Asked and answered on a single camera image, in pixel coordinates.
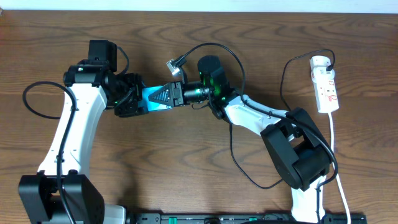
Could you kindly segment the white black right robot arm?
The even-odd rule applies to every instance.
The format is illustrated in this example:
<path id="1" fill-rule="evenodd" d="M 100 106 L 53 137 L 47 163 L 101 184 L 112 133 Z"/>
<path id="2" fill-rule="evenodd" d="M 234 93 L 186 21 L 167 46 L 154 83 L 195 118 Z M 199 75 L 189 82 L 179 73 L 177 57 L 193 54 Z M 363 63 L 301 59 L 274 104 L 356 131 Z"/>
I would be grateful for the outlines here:
<path id="1" fill-rule="evenodd" d="M 169 108 L 206 101 L 212 113 L 229 123 L 259 135 L 281 179 L 292 189 L 292 216 L 299 222 L 320 223 L 322 188 L 333 156 L 308 113 L 275 110 L 252 101 L 231 87 L 219 57 L 206 55 L 197 63 L 200 79 L 187 82 L 185 59 L 167 62 L 179 82 L 167 83 L 148 96 L 152 103 Z"/>

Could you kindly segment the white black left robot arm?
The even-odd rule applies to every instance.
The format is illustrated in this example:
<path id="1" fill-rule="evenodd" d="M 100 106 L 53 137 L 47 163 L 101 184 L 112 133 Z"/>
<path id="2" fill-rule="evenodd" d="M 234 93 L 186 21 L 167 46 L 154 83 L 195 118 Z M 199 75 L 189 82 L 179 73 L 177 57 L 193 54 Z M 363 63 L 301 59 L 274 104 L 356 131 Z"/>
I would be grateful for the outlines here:
<path id="1" fill-rule="evenodd" d="M 131 223 L 127 210 L 107 205 L 90 182 L 96 128 L 105 110 L 127 118 L 148 112 L 142 79 L 117 71 L 116 44 L 91 40 L 88 57 L 70 66 L 65 100 L 52 145 L 34 175 L 23 175 L 18 192 L 31 223 Z"/>

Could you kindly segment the blue Galaxy smartphone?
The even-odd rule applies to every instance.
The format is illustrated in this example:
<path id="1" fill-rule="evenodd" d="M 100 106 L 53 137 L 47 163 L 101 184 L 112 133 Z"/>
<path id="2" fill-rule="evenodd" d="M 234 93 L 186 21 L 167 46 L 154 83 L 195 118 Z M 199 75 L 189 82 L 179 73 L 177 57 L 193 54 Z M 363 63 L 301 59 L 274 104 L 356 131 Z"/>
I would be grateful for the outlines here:
<path id="1" fill-rule="evenodd" d="M 138 106 L 143 107 L 145 109 L 145 112 L 171 110 L 172 109 L 171 106 L 160 103 L 159 100 L 155 100 L 152 97 L 152 94 L 161 88 L 162 85 L 143 88 L 142 100 L 138 102 Z"/>

